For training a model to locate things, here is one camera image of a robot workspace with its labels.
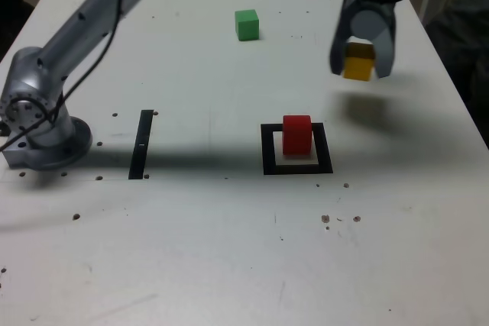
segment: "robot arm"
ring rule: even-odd
[[[0,150],[10,167],[55,169],[88,151],[90,129],[68,114],[63,84],[138,1],[85,0],[46,46],[14,55],[0,98],[0,117],[11,129]]]
[[[379,78],[392,70],[396,39],[394,6],[401,0],[344,0],[333,38],[329,63],[334,74],[345,68],[348,39],[369,40],[374,47],[375,69]]]

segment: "white platform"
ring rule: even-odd
[[[41,0],[0,80],[82,1]],[[487,324],[487,149],[408,1],[391,77],[331,74],[341,3],[143,0],[69,100],[87,158],[0,160],[0,325]],[[129,181],[141,109],[151,177]],[[324,123],[332,175],[263,176],[260,124],[287,114]]]

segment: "red cube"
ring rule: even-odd
[[[308,115],[283,116],[282,153],[284,156],[308,156],[313,145],[313,124]]]

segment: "yellow cube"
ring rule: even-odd
[[[343,78],[368,82],[375,64],[374,46],[349,43],[346,49]]]

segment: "cube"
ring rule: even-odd
[[[346,49],[343,78],[368,82],[375,63],[375,51],[371,44],[349,43]]]
[[[313,145],[313,124],[308,115],[283,116],[282,153],[284,156],[308,156]]]
[[[259,21],[254,9],[235,11],[236,34],[240,41],[258,40]]]

